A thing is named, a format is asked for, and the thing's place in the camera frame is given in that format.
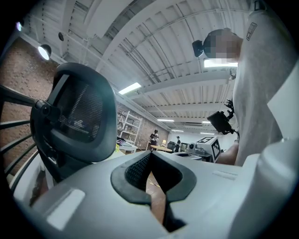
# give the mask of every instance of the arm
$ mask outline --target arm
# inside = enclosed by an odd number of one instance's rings
[[[237,159],[237,154],[239,150],[239,143],[234,142],[233,145],[225,152],[219,155],[217,163],[234,165]]]

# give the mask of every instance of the person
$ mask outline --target person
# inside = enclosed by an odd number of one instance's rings
[[[233,104],[240,138],[220,154],[218,163],[242,166],[247,156],[282,139],[267,103],[291,73],[298,52],[280,19],[259,3],[243,39],[225,28],[209,33],[203,43],[207,57],[238,62]]]
[[[158,131],[155,129],[154,133],[150,135],[150,145],[155,145],[156,146],[158,140],[159,140]]]
[[[179,150],[179,147],[180,147],[180,144],[181,144],[181,141],[179,140],[179,136],[177,137],[177,143],[176,143],[176,148],[175,148],[175,152],[178,152]]]

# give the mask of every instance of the gray t-shirt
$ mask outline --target gray t-shirt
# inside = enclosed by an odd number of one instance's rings
[[[246,29],[233,96],[240,132],[235,162],[238,166],[244,164],[247,156],[261,153],[267,145],[282,139],[267,103],[298,58],[290,35],[277,17],[255,11],[249,16]]]

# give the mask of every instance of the brick wall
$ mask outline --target brick wall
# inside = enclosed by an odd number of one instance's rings
[[[46,99],[52,89],[53,75],[57,66],[58,64],[53,61],[45,61],[39,55],[37,49],[19,38],[13,43],[0,66],[0,84],[35,99]],[[1,122],[29,119],[30,111],[31,108],[28,106],[5,103],[1,115]],[[118,103],[118,112],[122,111],[127,112],[129,109]],[[134,116],[141,117],[132,110],[130,110],[130,113]],[[143,119],[136,141],[139,148],[146,148],[150,134],[154,132],[155,129],[158,130],[160,139],[159,144],[162,143],[162,140],[167,140],[168,132],[166,130],[147,119]],[[1,130],[0,147],[29,133],[29,125]],[[4,167],[7,167],[12,160],[20,155],[32,143],[32,138],[29,138],[5,153],[3,155]],[[13,175],[35,150],[36,148],[32,149],[14,168],[12,172]]]

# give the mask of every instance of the person in black clothing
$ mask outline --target person in black clothing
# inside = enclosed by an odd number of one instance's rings
[[[178,152],[178,149],[179,149],[179,145],[181,144],[181,140],[179,140],[179,137],[177,137],[177,143],[176,143],[176,149],[175,149],[175,152]]]
[[[155,130],[155,132],[150,135],[150,145],[157,145],[158,140],[159,140],[158,131]]]

